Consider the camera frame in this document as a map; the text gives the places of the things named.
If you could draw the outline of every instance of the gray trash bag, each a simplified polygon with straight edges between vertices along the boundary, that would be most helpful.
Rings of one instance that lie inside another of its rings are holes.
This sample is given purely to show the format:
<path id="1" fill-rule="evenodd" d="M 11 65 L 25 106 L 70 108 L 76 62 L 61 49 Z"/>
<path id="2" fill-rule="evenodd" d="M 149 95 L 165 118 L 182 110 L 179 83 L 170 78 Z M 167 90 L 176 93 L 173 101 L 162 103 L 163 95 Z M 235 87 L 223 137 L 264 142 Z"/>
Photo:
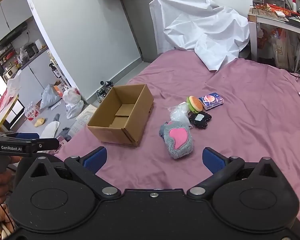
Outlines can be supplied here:
<path id="1" fill-rule="evenodd" d="M 49 106 L 53 106 L 55 103 L 61 100 L 57 91 L 54 89 L 52 84 L 49 84 L 42 93 L 42 100 L 40 103 L 40 109 L 44 109 Z"/>

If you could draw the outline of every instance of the metal bolt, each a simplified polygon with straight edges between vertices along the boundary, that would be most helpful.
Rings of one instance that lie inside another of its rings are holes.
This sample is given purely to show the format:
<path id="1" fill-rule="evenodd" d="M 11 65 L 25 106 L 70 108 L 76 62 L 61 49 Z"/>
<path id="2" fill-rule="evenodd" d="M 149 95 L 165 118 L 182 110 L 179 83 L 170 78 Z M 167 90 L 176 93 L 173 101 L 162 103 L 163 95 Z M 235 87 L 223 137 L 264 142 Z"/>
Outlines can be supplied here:
<path id="1" fill-rule="evenodd" d="M 203 187 L 193 187 L 190 189 L 190 192 L 193 194 L 193 195 L 203 195 L 206 190 L 203 188 Z"/>
<path id="2" fill-rule="evenodd" d="M 159 197 L 159 194 L 158 194 L 158 193 L 155 193 L 155 192 L 153 192 L 153 193 L 150 193 L 150 197 Z"/>
<path id="3" fill-rule="evenodd" d="M 102 193 L 105 195 L 114 195 L 118 192 L 118 189 L 115 187 L 105 187 L 102 189 Z"/>

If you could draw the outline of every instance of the gray plush toy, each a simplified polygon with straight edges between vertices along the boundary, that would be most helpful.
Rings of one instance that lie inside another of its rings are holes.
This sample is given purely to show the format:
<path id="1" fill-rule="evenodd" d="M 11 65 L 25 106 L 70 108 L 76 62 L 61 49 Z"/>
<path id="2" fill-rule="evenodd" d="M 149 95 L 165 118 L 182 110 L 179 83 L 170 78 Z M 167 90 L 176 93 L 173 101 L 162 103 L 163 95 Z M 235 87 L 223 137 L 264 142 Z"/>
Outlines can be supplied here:
<path id="1" fill-rule="evenodd" d="M 166 122 L 160 127 L 159 134 L 164 139 L 172 158 L 178 159 L 192 152 L 193 140 L 190 129 L 182 122 Z"/>

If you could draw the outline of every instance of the pink fabric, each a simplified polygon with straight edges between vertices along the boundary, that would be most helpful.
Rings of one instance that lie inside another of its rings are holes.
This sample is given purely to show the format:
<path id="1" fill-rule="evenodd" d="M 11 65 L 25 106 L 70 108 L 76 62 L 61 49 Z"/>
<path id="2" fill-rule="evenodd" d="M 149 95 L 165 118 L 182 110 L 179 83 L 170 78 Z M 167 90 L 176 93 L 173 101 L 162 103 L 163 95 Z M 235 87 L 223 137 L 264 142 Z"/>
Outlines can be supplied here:
<path id="1" fill-rule="evenodd" d="M 184 128 L 172 128 L 169 132 L 171 138 L 174 139 L 174 148 L 179 149 L 188 140 L 188 132 Z"/>
<path id="2" fill-rule="evenodd" d="M 97 175 L 120 190 L 186 191 L 211 175 L 202 164 L 205 147 L 247 162 L 270 156 L 300 200 L 300 79 L 285 70 L 244 59 L 210 72 L 194 52 L 173 50 L 162 54 L 130 83 L 146 83 L 154 96 L 154 109 L 140 146 L 99 142 L 85 127 L 62 147 L 59 158 L 83 156 L 103 145 L 108 160 Z M 208 111 L 212 119 L 205 130 L 191 129 L 194 151 L 172 159 L 159 136 L 160 126 L 170 119 L 167 108 L 187 96 L 212 92 L 219 93 L 224 104 Z"/>

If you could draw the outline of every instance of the blue and pink package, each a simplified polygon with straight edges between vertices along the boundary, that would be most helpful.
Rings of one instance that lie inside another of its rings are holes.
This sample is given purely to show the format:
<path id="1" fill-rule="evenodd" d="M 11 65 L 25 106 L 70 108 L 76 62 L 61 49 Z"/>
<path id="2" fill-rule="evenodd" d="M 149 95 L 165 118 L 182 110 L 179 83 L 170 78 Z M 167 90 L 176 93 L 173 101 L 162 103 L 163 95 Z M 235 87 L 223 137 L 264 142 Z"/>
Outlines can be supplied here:
<path id="1" fill-rule="evenodd" d="M 207 111 L 216 106 L 223 104 L 224 99 L 218 93 L 211 93 L 204 97 L 199 98 L 203 104 L 203 108 Z"/>

